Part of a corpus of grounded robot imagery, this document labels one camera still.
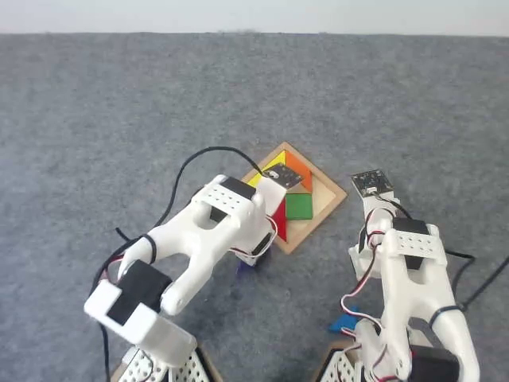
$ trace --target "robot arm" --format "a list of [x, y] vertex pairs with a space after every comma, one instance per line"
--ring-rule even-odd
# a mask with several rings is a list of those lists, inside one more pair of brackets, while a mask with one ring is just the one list
[[426, 340], [412, 340], [414, 330], [409, 327], [409, 320], [421, 318], [431, 324], [432, 331], [453, 355], [453, 363], [459, 366], [454, 380], [479, 381], [479, 364], [463, 313], [455, 309], [437, 315], [441, 309], [456, 304], [438, 228], [409, 216], [399, 217], [399, 201], [379, 170], [357, 174], [353, 181], [363, 198], [366, 229], [349, 254], [358, 279], [374, 262], [371, 276], [381, 278], [385, 302], [379, 333], [366, 319], [356, 326], [367, 380], [392, 380], [380, 376], [407, 380], [417, 374], [423, 377], [423, 371], [418, 370], [422, 362], [416, 361], [418, 349], [428, 352], [427, 361], [438, 353], [440, 357], [449, 356], [432, 349]]
[[[231, 248], [250, 265], [263, 255], [275, 237], [265, 197], [277, 203], [286, 189], [266, 177], [260, 189], [232, 177], [215, 177], [173, 219], [125, 251], [118, 284], [99, 283], [85, 312], [168, 366], [185, 363], [196, 339], [159, 310], [179, 314]], [[177, 280], [150, 266], [176, 253], [190, 258]]]

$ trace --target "carpet floor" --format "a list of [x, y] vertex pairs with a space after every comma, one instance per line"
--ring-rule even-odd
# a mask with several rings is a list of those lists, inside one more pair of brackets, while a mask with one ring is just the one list
[[[210, 145], [264, 158], [286, 140], [349, 194], [294, 252], [237, 275], [226, 255], [175, 322], [226, 381], [309, 380], [363, 223], [348, 175], [382, 168], [447, 246], [479, 256], [460, 300], [507, 256], [509, 39], [279, 34], [0, 36], [0, 380], [100, 381], [92, 276], [164, 210], [177, 169]], [[218, 173], [184, 174], [175, 211]], [[177, 277], [178, 255], [161, 262]], [[454, 272], [461, 261], [450, 259]], [[379, 281], [356, 301], [380, 314]], [[466, 313], [482, 381], [507, 381], [509, 278]], [[111, 363], [128, 344], [111, 335]]]

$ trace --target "white wall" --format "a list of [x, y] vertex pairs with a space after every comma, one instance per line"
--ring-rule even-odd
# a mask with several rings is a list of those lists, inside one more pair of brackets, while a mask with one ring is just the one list
[[509, 0], [0, 0], [0, 32], [509, 36]]

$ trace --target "circuit board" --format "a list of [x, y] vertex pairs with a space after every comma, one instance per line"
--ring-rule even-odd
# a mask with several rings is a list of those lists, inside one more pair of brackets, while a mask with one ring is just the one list
[[270, 177], [279, 185], [282, 185], [286, 189], [291, 189], [295, 185], [298, 185], [302, 176], [290, 169], [288, 166], [283, 165], [282, 163], [278, 163], [270, 167], [269, 169], [263, 172], [264, 175]]
[[371, 170], [355, 173], [351, 176], [353, 185], [361, 197], [369, 197], [372, 193], [388, 193], [394, 191], [382, 170]]

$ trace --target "tangram puzzle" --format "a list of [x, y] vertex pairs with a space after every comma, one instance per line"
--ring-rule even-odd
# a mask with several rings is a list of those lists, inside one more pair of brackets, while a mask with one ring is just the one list
[[[288, 166], [302, 177], [299, 185], [288, 190], [272, 216], [278, 225], [279, 237], [275, 242], [289, 254], [337, 207], [346, 193], [287, 142], [259, 165], [267, 170], [278, 163]], [[243, 180], [256, 187], [260, 175], [251, 171]]]

